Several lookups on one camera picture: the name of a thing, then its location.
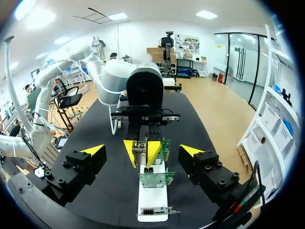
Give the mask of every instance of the glass door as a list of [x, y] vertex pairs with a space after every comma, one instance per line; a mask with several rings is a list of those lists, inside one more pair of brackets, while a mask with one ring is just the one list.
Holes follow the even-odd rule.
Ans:
[[258, 62], [258, 37], [230, 34], [230, 58], [226, 85], [250, 102]]

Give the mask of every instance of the circuit board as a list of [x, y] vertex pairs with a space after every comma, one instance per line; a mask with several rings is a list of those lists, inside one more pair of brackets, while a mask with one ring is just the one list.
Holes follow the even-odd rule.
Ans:
[[142, 187], [164, 187], [173, 181], [175, 172], [139, 174]]
[[153, 165], [161, 165], [163, 161], [167, 161], [168, 156], [170, 154], [170, 150], [166, 147], [171, 141], [170, 140], [163, 140], [162, 141], [162, 145], [161, 145], [161, 149], [156, 157], [156, 159], [154, 160], [154, 162], [152, 163]]

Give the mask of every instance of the workbench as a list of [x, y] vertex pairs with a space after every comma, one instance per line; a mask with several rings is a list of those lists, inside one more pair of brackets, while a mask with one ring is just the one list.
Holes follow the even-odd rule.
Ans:
[[[164, 93], [163, 108], [181, 115], [179, 122], [169, 123], [161, 131], [162, 136], [171, 141], [166, 166], [169, 171], [176, 172], [173, 182], [167, 187], [168, 206], [173, 206], [180, 213], [169, 215], [165, 222], [141, 223], [137, 220], [140, 167], [132, 167], [123, 143], [128, 123], [122, 121], [122, 129], [112, 135], [108, 107], [98, 100], [75, 127], [53, 169], [61, 167], [65, 155], [72, 150], [84, 150], [101, 144], [106, 145], [107, 162], [93, 184], [85, 186], [65, 208], [98, 222], [136, 228], [201, 228], [212, 222], [218, 206], [209, 200], [199, 186], [192, 185], [178, 162], [178, 151], [180, 144], [201, 150], [215, 148], [184, 94]], [[148, 127], [141, 128], [142, 140], [147, 131]]]

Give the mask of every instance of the door frame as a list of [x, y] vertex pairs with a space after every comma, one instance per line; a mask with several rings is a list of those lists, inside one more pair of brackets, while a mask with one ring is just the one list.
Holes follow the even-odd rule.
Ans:
[[257, 34], [257, 33], [250, 33], [250, 32], [218, 32], [218, 33], [214, 33], [214, 35], [217, 34], [228, 34], [228, 58], [227, 58], [227, 67], [225, 70], [225, 76], [224, 76], [224, 81], [223, 84], [226, 84], [227, 82], [227, 77], [228, 77], [228, 72], [229, 72], [229, 61], [230, 61], [230, 46], [231, 46], [231, 41], [230, 41], [230, 34], [246, 34], [246, 35], [251, 35], [251, 36], [257, 36], [258, 39], [258, 43], [257, 43], [257, 67], [256, 67], [256, 73], [255, 73], [255, 79], [254, 79], [254, 84], [253, 84], [253, 88], [251, 91], [251, 95], [249, 98], [249, 102], [248, 104], [250, 105], [250, 102], [252, 100], [253, 94], [254, 94], [254, 90], [255, 90], [255, 86], [256, 86], [256, 81], [257, 81], [257, 75], [258, 75], [258, 69], [259, 69], [259, 59], [260, 59], [260, 37], [264, 37], [267, 38], [267, 36], [265, 35], [261, 35], [261, 34]]

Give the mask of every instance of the camera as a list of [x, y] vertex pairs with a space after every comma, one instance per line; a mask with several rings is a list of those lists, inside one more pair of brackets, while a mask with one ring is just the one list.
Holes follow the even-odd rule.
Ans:
[[166, 48], [166, 44], [170, 44], [171, 48], [173, 47], [173, 39], [171, 38], [171, 36], [173, 35], [173, 31], [168, 31], [166, 32], [167, 36], [166, 37], [162, 37], [161, 39], [161, 46], [163, 48]]

